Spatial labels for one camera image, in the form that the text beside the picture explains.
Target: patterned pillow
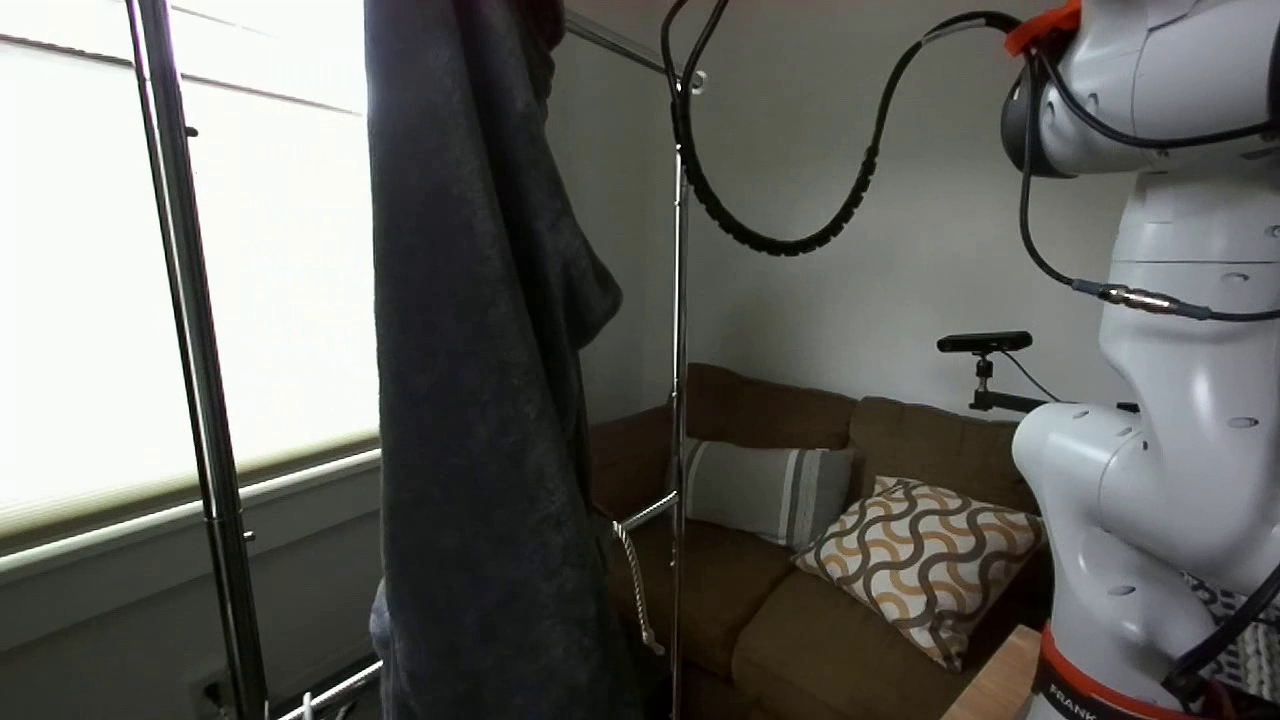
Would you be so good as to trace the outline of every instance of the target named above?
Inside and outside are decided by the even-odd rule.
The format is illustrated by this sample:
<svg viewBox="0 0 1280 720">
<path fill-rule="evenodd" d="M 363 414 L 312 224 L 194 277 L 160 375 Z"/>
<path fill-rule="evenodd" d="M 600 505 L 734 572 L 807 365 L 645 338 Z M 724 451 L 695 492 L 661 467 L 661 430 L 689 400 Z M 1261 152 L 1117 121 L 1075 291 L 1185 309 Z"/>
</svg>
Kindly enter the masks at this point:
<svg viewBox="0 0 1280 720">
<path fill-rule="evenodd" d="M 795 564 L 865 599 L 938 665 L 962 667 L 970 631 L 1042 540 L 1031 512 L 877 477 L 873 495 L 847 505 Z"/>
</svg>

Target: couch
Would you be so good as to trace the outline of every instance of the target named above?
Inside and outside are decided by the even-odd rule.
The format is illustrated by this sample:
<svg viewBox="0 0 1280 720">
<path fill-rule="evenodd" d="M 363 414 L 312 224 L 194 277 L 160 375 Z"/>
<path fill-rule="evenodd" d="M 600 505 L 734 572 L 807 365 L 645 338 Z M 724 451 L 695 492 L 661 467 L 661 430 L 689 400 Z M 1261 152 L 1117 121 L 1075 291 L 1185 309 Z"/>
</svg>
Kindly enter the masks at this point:
<svg viewBox="0 0 1280 720">
<path fill-rule="evenodd" d="M 906 400 L 854 400 L 730 368 L 689 368 L 689 436 L 743 447 L 854 447 L 847 502 L 877 477 L 911 477 L 972 502 L 1036 512 L 1007 459 L 1013 423 Z M 668 492 L 674 423 L 650 409 L 592 430 L 592 505 L 623 519 Z M 650 619 L 674 625 L 674 524 L 627 531 Z M 689 519 L 682 558 L 682 715 L 689 720 L 924 720 L 944 715 L 1018 625 L 1042 627 L 1053 572 L 1045 544 L 981 616 L 962 667 L 919 651 L 865 599 L 795 564 L 795 549 Z M 637 627 L 631 567 L 614 549 L 614 599 Z"/>
</svg>

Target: hanging cloth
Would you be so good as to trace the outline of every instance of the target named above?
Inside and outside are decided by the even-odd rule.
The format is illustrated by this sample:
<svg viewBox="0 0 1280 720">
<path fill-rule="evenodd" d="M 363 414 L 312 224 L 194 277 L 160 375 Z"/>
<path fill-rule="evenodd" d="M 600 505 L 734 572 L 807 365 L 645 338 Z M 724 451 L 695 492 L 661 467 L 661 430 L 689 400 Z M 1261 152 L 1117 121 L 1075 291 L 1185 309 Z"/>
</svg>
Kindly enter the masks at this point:
<svg viewBox="0 0 1280 720">
<path fill-rule="evenodd" d="M 367 0 L 392 720 L 627 720 L 577 351 L 622 288 L 543 141 L 558 0 Z"/>
</svg>

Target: metal rack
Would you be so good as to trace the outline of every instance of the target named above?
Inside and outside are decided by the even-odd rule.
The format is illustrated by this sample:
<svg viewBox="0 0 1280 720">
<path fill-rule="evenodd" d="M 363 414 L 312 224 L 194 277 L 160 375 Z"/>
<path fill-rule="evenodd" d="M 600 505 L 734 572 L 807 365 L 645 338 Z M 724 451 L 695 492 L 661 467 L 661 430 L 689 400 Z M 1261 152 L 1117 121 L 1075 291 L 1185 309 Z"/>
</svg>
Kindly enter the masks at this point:
<svg viewBox="0 0 1280 720">
<path fill-rule="evenodd" d="M 315 708 L 339 703 L 344 696 L 367 689 L 380 675 L 380 662 L 363 665 L 359 674 L 303 693 L 297 708 L 271 714 L 270 675 L 265 675 L 265 648 L 254 599 L 254 572 L 247 572 L 247 531 L 240 512 L 240 484 L 235 484 L 235 451 L 234 430 L 226 409 L 226 375 L 213 327 L 213 300 L 209 300 L 209 269 L 203 269 L 203 242 L 199 242 L 199 208 L 194 185 L 194 158 L 190 158 L 190 121 L 179 98 L 179 70 L 173 52 L 169 30 L 169 0 L 125 0 L 128 7 L 128 35 L 133 35 L 133 70 L 141 91 L 141 115 L 150 136 L 153 185 L 157 185 L 157 218 L 160 218 L 160 246 L 169 265 L 169 291 L 176 317 L 176 340 L 184 359 L 184 387 L 190 387 L 190 422 L 196 444 L 196 473 L 199 473 L 199 509 L 209 528 L 213 577 L 216 577 L 216 605 L 219 605 L 219 631 L 228 658 L 228 679 L 235 689 L 235 715 L 240 720 L 312 720 Z M 569 32 L 583 43 L 596 43 L 622 62 L 631 62 L 657 77 L 663 63 L 653 47 L 631 43 L 627 35 L 569 14 Z M 682 150 L 675 158 L 675 250 L 674 250 L 674 567 L 675 567 L 675 595 L 682 595 L 682 538 L 686 538 L 686 168 Z M 674 693 L 682 693 L 682 640 L 674 625 Z"/>
</svg>

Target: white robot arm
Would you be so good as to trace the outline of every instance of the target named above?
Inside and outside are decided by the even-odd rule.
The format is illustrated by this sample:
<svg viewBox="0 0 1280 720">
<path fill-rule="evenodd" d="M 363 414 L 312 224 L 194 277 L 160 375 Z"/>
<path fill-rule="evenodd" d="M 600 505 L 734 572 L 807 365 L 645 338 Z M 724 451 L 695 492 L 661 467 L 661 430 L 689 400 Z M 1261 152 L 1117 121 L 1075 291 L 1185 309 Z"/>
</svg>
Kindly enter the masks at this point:
<svg viewBox="0 0 1280 720">
<path fill-rule="evenodd" d="M 1027 715 L 1185 715 L 1160 679 L 1211 631 L 1185 577 L 1251 591 L 1280 564 L 1280 0 L 1085 0 L 1055 70 L 1074 98 L 1013 115 L 1036 168 L 1135 173 L 1085 288 L 1117 300 L 1100 350 L 1139 414 L 1045 406 L 1018 432 L 1055 560 Z"/>
</svg>

